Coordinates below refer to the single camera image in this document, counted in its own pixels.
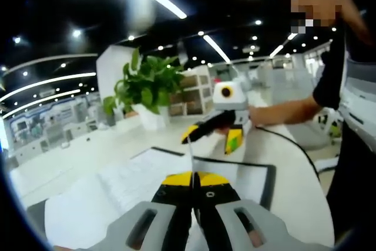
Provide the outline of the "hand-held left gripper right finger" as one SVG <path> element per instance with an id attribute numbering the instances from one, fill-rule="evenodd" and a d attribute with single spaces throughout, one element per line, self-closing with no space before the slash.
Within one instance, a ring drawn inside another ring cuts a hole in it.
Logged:
<path id="1" fill-rule="evenodd" d="M 256 202 L 241 199 L 215 173 L 193 174 L 194 211 L 209 250 L 328 250 L 289 234 L 286 224 Z"/>

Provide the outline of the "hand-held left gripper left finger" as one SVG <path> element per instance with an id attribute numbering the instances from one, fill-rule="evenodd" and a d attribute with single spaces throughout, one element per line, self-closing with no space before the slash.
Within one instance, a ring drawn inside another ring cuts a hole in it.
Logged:
<path id="1" fill-rule="evenodd" d="M 192 225 L 193 174 L 169 175 L 150 202 L 142 201 L 112 222 L 89 250 L 185 250 Z"/>

